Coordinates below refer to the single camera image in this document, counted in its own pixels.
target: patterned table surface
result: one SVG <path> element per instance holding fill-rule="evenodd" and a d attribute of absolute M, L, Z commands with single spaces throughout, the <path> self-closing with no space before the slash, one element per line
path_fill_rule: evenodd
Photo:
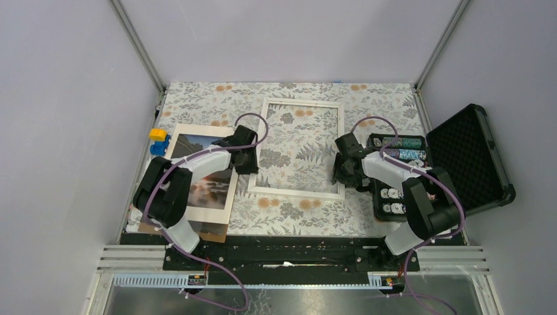
<path fill-rule="evenodd" d="M 424 135 L 409 84 L 172 83 L 158 127 L 172 135 L 178 123 L 231 126 L 240 114 L 261 113 L 266 97 L 342 102 L 345 132 L 362 117 L 379 115 L 392 121 L 403 135 Z M 274 133 L 280 128 L 287 129 L 288 122 L 289 119 L 284 119 L 283 127 L 280 123 L 274 124 Z M 257 130 L 259 121 L 248 116 L 242 118 L 241 124 Z M 382 121 L 368 120 L 360 124 L 355 134 L 364 144 L 373 132 L 391 133 Z M 281 161 L 281 166 L 294 167 L 294 164 L 303 163 L 310 162 L 296 159 L 294 154 L 288 161 Z M 396 222 L 377 221 L 373 216 L 371 195 L 354 189 L 346 189 L 344 201 L 264 196 L 248 193 L 248 179 L 248 175 L 240 175 L 238 180 L 228 235 L 382 237 L 400 226 Z M 130 224 L 135 222 L 137 220 L 130 220 Z"/>

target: white poker chip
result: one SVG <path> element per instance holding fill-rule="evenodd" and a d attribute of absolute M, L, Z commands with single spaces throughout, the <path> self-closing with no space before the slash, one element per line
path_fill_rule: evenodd
<path fill-rule="evenodd" d="M 400 198 L 402 198 L 402 194 L 398 190 L 396 190 L 394 188 L 390 188 L 389 189 L 389 197 L 391 197 L 393 199 L 400 199 Z"/>
<path fill-rule="evenodd" d="M 389 198 L 389 190 L 387 188 L 381 189 L 381 198 L 387 199 Z"/>
<path fill-rule="evenodd" d="M 408 162 L 408 165 L 410 166 L 414 166 L 414 167 L 423 167 L 425 165 L 425 163 L 419 159 L 415 159 L 413 161 Z"/>
<path fill-rule="evenodd" d="M 393 211 L 393 213 L 396 213 L 398 215 L 402 215 L 404 213 L 403 207 L 404 205 L 402 203 L 393 203 L 391 205 L 391 211 Z"/>

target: metal frame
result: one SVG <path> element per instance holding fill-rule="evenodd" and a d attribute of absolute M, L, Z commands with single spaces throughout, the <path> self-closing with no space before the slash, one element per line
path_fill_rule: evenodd
<path fill-rule="evenodd" d="M 115 285 L 127 287 L 193 287 L 183 285 L 188 275 L 203 274 L 203 270 L 163 271 L 164 245 L 107 245 L 95 277 L 97 284 L 88 315 L 103 314 Z M 427 246 L 418 251 L 419 272 L 423 275 L 468 275 L 476 290 L 483 314 L 503 315 L 493 279 L 480 246 Z M 368 285 L 247 285 L 248 289 L 387 289 L 381 286 L 381 276 L 396 276 L 396 272 L 368 272 Z M 207 285 L 207 288 L 238 289 L 237 285 Z"/>
<path fill-rule="evenodd" d="M 445 28 L 445 31 L 443 31 L 443 34 L 441 35 L 441 38 L 437 42 L 437 45 L 435 46 L 432 55 L 430 56 L 428 62 L 426 63 L 426 67 L 423 69 L 422 73 L 420 74 L 420 77 L 418 77 L 418 80 L 414 85 L 418 90 L 420 90 L 424 86 L 424 83 L 426 82 L 431 69 L 433 68 L 434 64 L 437 62 L 437 58 L 439 57 L 439 54 L 445 48 L 447 42 L 449 41 L 455 28 L 457 27 L 458 22 L 462 18 L 462 15 L 464 14 L 466 9 L 468 8 L 468 5 L 470 5 L 471 2 L 472 0 L 460 0 L 460 2 L 458 3 L 457 8 L 455 9 L 453 15 L 451 16 L 451 19 L 449 20 L 449 23 L 447 24 L 447 27 Z"/>
<path fill-rule="evenodd" d="M 164 81 L 160 77 L 160 74 L 156 70 L 153 62 L 151 61 L 145 46 L 142 44 L 137 31 L 133 27 L 123 5 L 120 0 L 109 0 L 108 1 L 119 21 L 128 35 L 128 38 L 134 49 L 136 50 L 138 57 L 146 68 L 153 84 L 164 95 L 165 85 Z M 424 101 L 421 95 L 421 88 L 427 80 L 431 69 L 433 68 L 436 60 L 446 46 L 448 40 L 450 40 L 458 22 L 462 18 L 462 15 L 470 5 L 472 0 L 460 0 L 457 5 L 445 31 L 441 35 L 435 49 L 427 61 L 422 73 L 416 80 L 414 84 L 414 100 L 416 101 L 416 107 L 418 113 L 422 120 L 425 132 L 432 130 L 432 124 L 424 105 Z M 146 141 L 144 151 L 148 148 L 148 139 Z M 140 177 L 146 163 L 146 154 L 143 155 L 144 158 L 140 162 L 140 165 L 136 173 L 137 185 L 138 178 Z M 135 185 L 132 187 L 131 195 L 135 190 Z M 466 243 L 469 243 L 466 231 L 462 231 Z M 180 278 L 189 274 L 199 274 L 199 271 L 165 271 L 162 270 L 162 266 L 166 254 L 166 247 L 164 245 L 107 245 L 102 252 L 102 258 L 99 262 L 99 267 L 97 268 L 97 273 L 94 275 L 91 291 L 87 296 L 87 302 L 84 305 L 85 314 L 101 315 L 104 313 L 106 305 L 109 301 L 110 290 L 113 285 L 121 285 L 123 279 L 134 278 L 136 280 L 153 278 Z M 468 274 L 471 277 L 474 287 L 476 289 L 476 295 L 478 296 L 478 301 L 480 303 L 482 312 L 484 314 L 501 314 L 503 315 L 501 304 L 497 293 L 495 292 L 495 287 L 493 285 L 493 279 L 489 271 L 489 267 L 485 260 L 483 250 L 479 246 L 428 246 L 417 251 L 418 260 L 420 263 L 420 272 L 410 272 L 410 274 L 440 274 L 440 275 L 451 275 L 451 274 Z M 369 272 L 368 276 L 370 279 L 370 285 L 368 288 L 376 289 L 377 277 L 380 276 L 392 276 L 396 272 Z M 236 288 L 235 285 L 221 285 L 216 287 L 222 288 Z M 284 289 L 311 289 L 311 288 L 330 288 L 330 289 L 362 289 L 366 286 L 361 285 L 280 285 L 280 286 L 265 286 L 256 285 L 254 288 L 284 288 Z"/>
<path fill-rule="evenodd" d="M 108 2 L 112 6 L 112 9 L 114 10 L 114 14 L 116 15 L 116 17 L 118 17 L 120 23 L 122 23 L 123 30 L 126 32 L 129 41 L 133 45 L 133 48 L 135 49 L 135 52 L 137 53 L 139 60 L 141 60 L 141 63 L 143 63 L 143 66 L 145 67 L 145 70 L 147 71 L 149 77 L 153 81 L 153 84 L 155 84 L 155 87 L 159 90 L 159 92 L 162 95 L 162 93 L 164 93 L 165 91 L 164 81 L 162 81 L 162 78 L 160 77 L 160 74 L 158 73 L 155 65 L 153 64 L 151 57 L 149 57 L 149 54 L 147 53 L 145 46 L 143 46 L 143 43 L 139 39 L 139 36 L 137 35 L 137 31 L 133 27 L 133 24 L 131 23 L 129 16 L 127 15 L 123 7 L 122 2 L 120 0 L 108 0 Z"/>
<path fill-rule="evenodd" d="M 263 107 L 261 109 L 261 116 L 267 117 L 267 112 L 270 104 L 281 104 L 289 106 L 305 106 L 305 107 L 318 107 L 318 108 L 335 108 L 338 110 L 338 136 L 344 134 L 344 105 L 341 102 L 325 102 L 320 100 L 296 100 L 293 98 L 265 98 L 263 100 Z M 260 121 L 257 133 L 262 135 L 265 132 L 265 124 Z M 261 156 L 261 146 L 256 148 L 257 157 Z M 337 192 L 307 192 L 304 190 L 282 189 L 282 188 L 268 188 L 256 186 L 257 174 L 251 174 L 248 181 L 248 192 L 253 194 L 268 194 L 284 197 L 295 198 L 315 198 L 321 200 L 344 200 L 344 185 L 338 183 Z"/>
<path fill-rule="evenodd" d="M 166 101 L 166 93 L 162 94 L 162 97 L 160 98 L 160 103 L 155 107 L 155 110 L 153 111 L 153 122 L 151 123 L 151 126 L 149 127 L 149 130 L 155 128 L 160 120 L 160 110 L 162 109 L 162 106 L 164 105 L 164 102 Z M 149 139 L 149 135 L 145 135 L 145 143 L 143 144 L 143 150 L 141 151 L 141 160 L 139 161 L 139 164 L 137 166 L 137 169 L 135 170 L 135 175 L 133 177 L 133 184 L 131 185 L 131 189 L 129 191 L 129 195 L 127 197 L 127 203 L 126 203 L 126 210 L 123 212 L 123 216 L 122 219 L 120 221 L 120 225 L 118 227 L 118 232 L 116 235 L 116 244 L 118 244 L 120 242 L 120 238 L 122 236 L 122 230 L 125 228 L 126 226 L 126 222 L 127 222 L 127 214 L 129 211 L 129 205 L 131 205 L 131 200 L 133 199 L 133 195 L 135 193 L 135 190 L 137 189 L 137 187 L 139 186 L 139 181 L 141 179 L 141 176 L 143 175 L 143 173 L 145 172 L 146 169 L 146 165 L 147 163 L 150 161 L 150 159 L 148 158 L 148 152 L 149 152 L 149 145 L 151 144 L 151 139 Z"/>

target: empty picture frame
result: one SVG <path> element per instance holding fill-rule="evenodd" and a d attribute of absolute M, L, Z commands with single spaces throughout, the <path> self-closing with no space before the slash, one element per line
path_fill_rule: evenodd
<path fill-rule="evenodd" d="M 165 158 L 181 158 L 199 152 L 213 141 L 233 133 L 231 127 L 179 123 L 174 129 Z M 234 169 L 219 171 L 192 183 L 186 218 L 189 221 L 228 224 L 237 183 L 238 174 Z"/>
<path fill-rule="evenodd" d="M 344 185 L 330 183 L 334 140 L 344 134 L 342 103 L 265 98 L 261 115 L 269 135 L 257 146 L 259 173 L 250 175 L 248 192 L 344 200 Z M 264 134 L 263 122 L 257 132 Z"/>

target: white wall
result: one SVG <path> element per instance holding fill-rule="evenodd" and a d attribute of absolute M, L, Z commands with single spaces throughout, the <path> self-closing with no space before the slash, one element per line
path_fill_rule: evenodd
<path fill-rule="evenodd" d="M 4 0 L 0 30 L 0 314 L 75 315 L 158 95 L 108 1 Z"/>
<path fill-rule="evenodd" d="M 458 0 L 125 0 L 170 81 L 414 82 Z"/>
<path fill-rule="evenodd" d="M 485 106 L 517 198 L 470 217 L 505 314 L 557 306 L 557 2 L 474 1 L 423 88 L 434 125 Z"/>

